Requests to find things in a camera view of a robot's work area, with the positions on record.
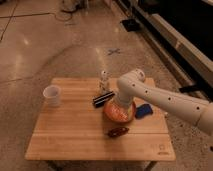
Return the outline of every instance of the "table leg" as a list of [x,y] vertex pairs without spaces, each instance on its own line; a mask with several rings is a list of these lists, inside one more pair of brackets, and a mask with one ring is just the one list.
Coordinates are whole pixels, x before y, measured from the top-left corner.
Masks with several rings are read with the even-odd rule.
[[148,166],[145,168],[144,171],[150,171],[150,170],[152,170],[152,168],[153,168],[156,164],[157,164],[156,161],[151,161],[151,162],[148,164]]
[[56,163],[54,163],[53,161],[46,161],[46,163],[48,164],[49,167],[51,167],[54,171],[62,171],[63,169],[59,166],[57,166]]

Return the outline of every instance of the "orange bowl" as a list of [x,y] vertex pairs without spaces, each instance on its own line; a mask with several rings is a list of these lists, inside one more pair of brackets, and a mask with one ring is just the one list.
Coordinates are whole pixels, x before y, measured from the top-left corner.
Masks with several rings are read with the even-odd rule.
[[136,113],[135,102],[128,109],[124,109],[114,102],[114,99],[110,99],[104,104],[104,114],[112,121],[118,123],[127,123],[134,119]]

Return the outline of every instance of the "blue sponge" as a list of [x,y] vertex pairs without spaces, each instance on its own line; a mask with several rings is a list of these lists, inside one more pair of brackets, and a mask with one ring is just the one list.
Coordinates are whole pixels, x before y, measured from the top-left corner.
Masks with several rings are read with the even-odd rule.
[[153,114],[152,108],[149,104],[143,104],[137,107],[137,111],[135,114],[136,119],[141,119],[146,115]]

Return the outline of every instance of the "food item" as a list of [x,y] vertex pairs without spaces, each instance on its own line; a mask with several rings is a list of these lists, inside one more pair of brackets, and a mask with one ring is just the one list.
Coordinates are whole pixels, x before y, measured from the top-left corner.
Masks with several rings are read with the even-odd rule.
[[110,130],[107,135],[111,138],[116,138],[126,134],[128,131],[129,131],[129,128],[118,127],[118,128]]

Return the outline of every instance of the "wire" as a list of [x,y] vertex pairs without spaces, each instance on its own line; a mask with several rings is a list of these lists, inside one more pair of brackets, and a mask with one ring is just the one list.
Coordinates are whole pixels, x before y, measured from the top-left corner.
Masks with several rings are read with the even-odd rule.
[[9,18],[9,20],[8,20],[8,22],[7,22],[6,26],[5,26],[5,28],[4,28],[4,29],[0,29],[0,31],[3,31],[3,32],[2,32],[2,35],[1,35],[1,38],[0,38],[0,43],[1,43],[2,40],[3,40],[4,34],[5,34],[5,32],[7,31],[7,28],[8,28],[8,26],[9,26],[9,24],[10,24],[12,18],[16,18],[16,17],[33,17],[33,16],[39,16],[39,15],[53,15],[54,18],[55,18],[57,21],[60,21],[60,22],[67,22],[67,21],[70,21],[70,20],[72,19],[72,14],[75,12],[75,11],[61,10],[61,12],[70,14],[70,17],[67,18],[67,19],[60,19],[60,18],[57,17],[57,15],[56,15],[55,13],[52,13],[52,12],[14,15],[15,10],[16,10],[16,8],[17,8],[18,5],[19,5],[19,2],[20,2],[20,0],[17,0],[17,1],[16,1],[16,5],[15,5],[15,7],[13,8],[12,14],[11,14],[10,16],[0,16],[0,19]]
[[55,13],[49,13],[49,14],[54,15],[55,19],[58,20],[58,21],[61,21],[61,22],[67,22],[67,21],[69,21],[69,20],[72,19],[72,13],[69,13],[69,14],[70,14],[70,17],[67,18],[67,19],[60,19],[60,18],[57,17],[57,15],[56,15]]
[[[57,17],[57,15],[55,13],[52,13],[52,12],[45,12],[45,13],[35,13],[35,14],[21,14],[21,15],[13,15],[12,18],[18,18],[18,17],[33,17],[33,16],[38,16],[38,15],[53,15],[54,18],[58,21],[61,21],[61,22],[66,22],[66,21],[69,21],[72,19],[72,13],[69,12],[70,14],[70,17],[67,18],[67,19],[60,19]],[[4,18],[11,18],[11,16],[2,16],[0,17],[0,19],[4,19]]]
[[4,37],[4,34],[5,34],[6,30],[7,30],[7,27],[8,27],[9,24],[10,24],[11,19],[13,18],[13,15],[14,15],[14,13],[15,13],[16,8],[18,7],[18,4],[19,4],[19,0],[16,1],[16,5],[15,5],[15,7],[13,8],[12,14],[11,14],[11,16],[10,16],[8,22],[7,22],[7,25],[5,26],[5,28],[4,28],[4,30],[3,30],[3,33],[1,34],[0,43],[2,42],[2,39],[3,39],[3,37]]

